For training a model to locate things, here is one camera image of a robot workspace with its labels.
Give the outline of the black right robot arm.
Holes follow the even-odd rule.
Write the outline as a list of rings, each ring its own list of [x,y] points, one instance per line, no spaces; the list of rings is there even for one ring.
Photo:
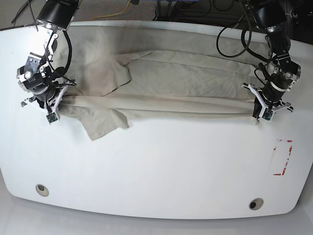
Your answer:
[[[41,9],[35,24],[40,24],[39,52],[31,52],[26,64],[17,70],[19,86],[33,97],[22,102],[22,106],[38,102],[46,111],[49,122],[58,120],[57,109],[63,94],[70,86],[76,86],[73,79],[66,77],[72,59],[72,44],[67,29],[79,9],[79,0],[48,0]],[[52,58],[57,49],[58,32],[62,32],[68,46],[67,63],[53,68]]]

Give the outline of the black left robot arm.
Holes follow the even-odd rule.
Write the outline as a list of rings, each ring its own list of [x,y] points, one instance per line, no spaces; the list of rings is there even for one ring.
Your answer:
[[[291,41],[285,32],[287,18],[279,1],[241,0],[239,3],[247,26],[242,29],[241,33],[241,43],[244,49],[235,56],[238,57],[248,52],[261,60],[255,70],[261,71],[264,76],[264,79],[260,81],[263,87],[256,88],[251,83],[244,83],[242,87],[255,95],[253,117],[271,121],[280,110],[294,111],[290,103],[282,101],[282,97],[299,80],[301,67],[291,60],[289,54]],[[251,22],[250,16],[255,20],[254,23]],[[265,40],[269,46],[268,58],[249,48],[253,25],[266,33]]]

